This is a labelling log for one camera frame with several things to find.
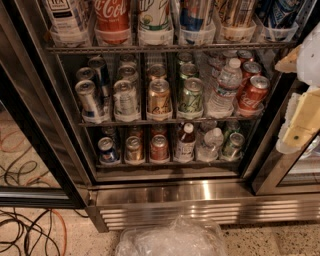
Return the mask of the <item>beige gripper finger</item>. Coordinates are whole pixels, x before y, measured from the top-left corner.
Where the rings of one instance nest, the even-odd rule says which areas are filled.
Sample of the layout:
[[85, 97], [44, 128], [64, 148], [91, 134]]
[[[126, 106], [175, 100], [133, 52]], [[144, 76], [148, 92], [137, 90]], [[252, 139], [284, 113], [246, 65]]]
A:
[[320, 129], [320, 88], [310, 87], [293, 93], [288, 101], [285, 121], [280, 128], [276, 149], [282, 154], [301, 150]]
[[291, 50], [284, 58], [279, 60], [275, 69], [283, 73], [296, 73], [297, 72], [297, 58], [301, 46], [298, 45], [293, 50]]

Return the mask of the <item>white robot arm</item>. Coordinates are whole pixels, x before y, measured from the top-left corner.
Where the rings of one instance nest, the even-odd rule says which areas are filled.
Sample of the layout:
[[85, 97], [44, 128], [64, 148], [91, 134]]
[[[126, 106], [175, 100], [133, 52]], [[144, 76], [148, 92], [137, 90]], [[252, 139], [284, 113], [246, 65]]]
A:
[[277, 151], [292, 154], [320, 129], [320, 23], [300, 45], [277, 62], [275, 69], [296, 73], [298, 80], [309, 86], [306, 92], [291, 95], [278, 134]]

